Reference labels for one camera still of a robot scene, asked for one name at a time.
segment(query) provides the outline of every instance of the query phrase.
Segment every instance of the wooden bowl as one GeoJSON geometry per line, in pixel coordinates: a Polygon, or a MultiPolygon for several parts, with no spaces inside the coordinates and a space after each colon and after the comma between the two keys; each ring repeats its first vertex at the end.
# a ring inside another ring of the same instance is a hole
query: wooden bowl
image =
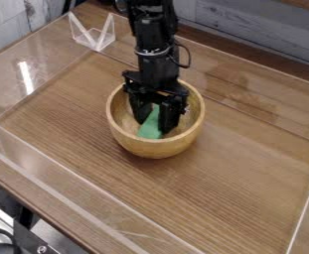
{"type": "Polygon", "coordinates": [[[105,103],[105,116],[111,134],[119,145],[133,155],[161,159],[183,152],[194,142],[204,119],[204,102],[198,90],[186,82],[180,81],[190,90],[188,112],[180,116],[179,126],[164,135],[160,140],[136,137],[139,124],[136,123],[127,93],[121,85],[116,87],[108,96],[105,103]]]}

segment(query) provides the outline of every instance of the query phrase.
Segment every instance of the bowl rim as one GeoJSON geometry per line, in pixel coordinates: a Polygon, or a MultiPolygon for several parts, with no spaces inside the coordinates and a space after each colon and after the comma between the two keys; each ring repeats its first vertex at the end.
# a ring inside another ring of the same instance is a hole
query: bowl rim
{"type": "Polygon", "coordinates": [[[116,88],[112,90],[111,94],[108,95],[107,102],[105,102],[105,116],[107,116],[108,124],[112,126],[112,128],[116,129],[117,132],[120,132],[121,135],[131,138],[132,140],[137,140],[137,141],[141,141],[141,142],[145,142],[145,143],[163,144],[163,143],[168,143],[168,142],[179,140],[180,138],[188,136],[196,130],[196,128],[200,126],[200,124],[203,122],[203,118],[204,118],[204,113],[206,113],[204,100],[203,100],[203,97],[202,97],[199,91],[196,90],[196,88],[190,83],[187,83],[183,80],[179,80],[179,82],[188,88],[188,90],[192,90],[192,92],[196,94],[196,97],[200,101],[199,117],[198,117],[195,123],[192,124],[192,126],[187,129],[187,131],[184,131],[183,133],[180,133],[179,135],[176,135],[173,137],[169,137],[169,138],[165,138],[165,139],[157,139],[157,140],[140,138],[140,137],[135,136],[133,134],[127,133],[119,127],[119,125],[116,124],[116,122],[113,120],[113,117],[111,115],[111,101],[112,101],[112,98],[113,98],[115,94],[119,92],[119,90],[123,89],[123,84],[120,84],[119,86],[116,86],[116,88]]]}

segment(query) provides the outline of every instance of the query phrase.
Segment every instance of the black cable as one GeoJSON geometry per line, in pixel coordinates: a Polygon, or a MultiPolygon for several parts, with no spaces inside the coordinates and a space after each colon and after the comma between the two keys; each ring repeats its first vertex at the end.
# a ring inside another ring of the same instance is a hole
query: black cable
{"type": "Polygon", "coordinates": [[[17,245],[13,235],[2,229],[0,229],[0,234],[5,235],[10,239],[11,247],[13,247],[13,254],[21,254],[21,249],[17,245]]]}
{"type": "Polygon", "coordinates": [[[178,67],[180,67],[180,68],[188,68],[188,67],[191,66],[191,52],[190,52],[188,48],[187,48],[184,45],[182,45],[176,40],[173,41],[173,44],[175,44],[178,47],[180,47],[182,49],[184,49],[184,51],[187,52],[187,55],[188,55],[188,62],[187,62],[187,64],[178,63],[178,62],[175,61],[175,59],[172,58],[172,56],[169,56],[169,60],[171,60],[171,62],[172,62],[178,67]]]}

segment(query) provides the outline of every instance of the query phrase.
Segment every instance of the screw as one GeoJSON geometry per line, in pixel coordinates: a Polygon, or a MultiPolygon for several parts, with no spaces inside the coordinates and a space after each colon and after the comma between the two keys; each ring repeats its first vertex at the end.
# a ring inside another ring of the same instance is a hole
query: screw
{"type": "Polygon", "coordinates": [[[37,249],[37,253],[38,254],[46,253],[46,247],[45,246],[40,246],[38,249],[37,249]]]}

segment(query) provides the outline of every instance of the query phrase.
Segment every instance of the green object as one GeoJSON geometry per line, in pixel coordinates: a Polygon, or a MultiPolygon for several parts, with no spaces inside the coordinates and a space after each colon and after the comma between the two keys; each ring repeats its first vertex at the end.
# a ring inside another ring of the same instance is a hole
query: green object
{"type": "Polygon", "coordinates": [[[144,139],[160,139],[159,130],[159,106],[153,105],[152,111],[137,130],[137,137],[144,139]]]}

